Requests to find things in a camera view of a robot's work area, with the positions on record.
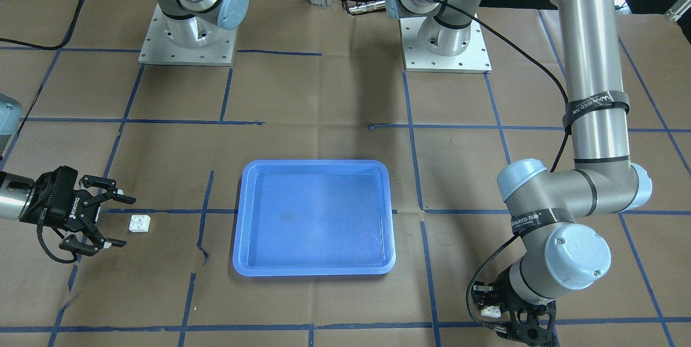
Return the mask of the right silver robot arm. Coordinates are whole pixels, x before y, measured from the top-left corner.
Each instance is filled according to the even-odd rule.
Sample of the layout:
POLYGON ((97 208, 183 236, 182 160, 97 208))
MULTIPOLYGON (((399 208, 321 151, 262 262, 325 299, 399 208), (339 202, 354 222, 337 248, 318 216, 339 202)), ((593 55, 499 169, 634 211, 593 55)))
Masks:
MULTIPOLYGON (((143 65, 229 66, 237 29, 250 0, 157 0, 156 10, 140 50, 143 65)), ((74 263, 79 255, 93 256, 102 249, 123 248, 125 241, 107 238, 97 228, 101 204, 115 200, 134 204, 117 183, 104 177, 79 178, 74 168, 61 166, 36 180, 2 172, 2 218, 34 224, 40 246, 52 260, 44 229, 54 231, 74 263)))

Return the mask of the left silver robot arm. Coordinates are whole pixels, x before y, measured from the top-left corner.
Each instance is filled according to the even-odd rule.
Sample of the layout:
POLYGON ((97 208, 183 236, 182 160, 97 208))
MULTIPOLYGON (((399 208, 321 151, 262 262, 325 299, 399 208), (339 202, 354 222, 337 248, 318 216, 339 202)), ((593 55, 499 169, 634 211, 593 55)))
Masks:
MULTIPOLYGON (((481 0, 385 0, 390 18, 424 18, 419 31, 427 52, 462 54, 481 0)), ((646 204, 653 183, 629 156, 627 116, 615 26, 614 0, 551 0, 560 17, 565 84, 554 79, 563 101, 562 145, 573 144, 572 170, 558 172, 540 160, 518 160, 499 172, 498 189, 511 215, 512 239, 525 254, 491 283, 474 273, 466 289, 474 308, 498 310, 508 322, 477 323, 499 337, 530 346, 555 346, 556 301, 590 287, 611 266, 611 251, 579 217, 620 213, 646 204)))

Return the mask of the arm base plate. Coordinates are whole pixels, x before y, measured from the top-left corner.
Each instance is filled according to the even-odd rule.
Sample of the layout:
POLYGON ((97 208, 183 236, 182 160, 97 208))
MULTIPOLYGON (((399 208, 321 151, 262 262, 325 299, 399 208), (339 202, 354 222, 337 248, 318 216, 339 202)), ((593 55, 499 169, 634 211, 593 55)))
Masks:
POLYGON ((237 30, 198 17, 173 19, 155 6, 138 62, 157 66, 222 66, 234 62, 237 30))
POLYGON ((433 17, 399 20, 404 69, 408 72, 487 73, 493 71, 481 26, 456 30, 433 17))

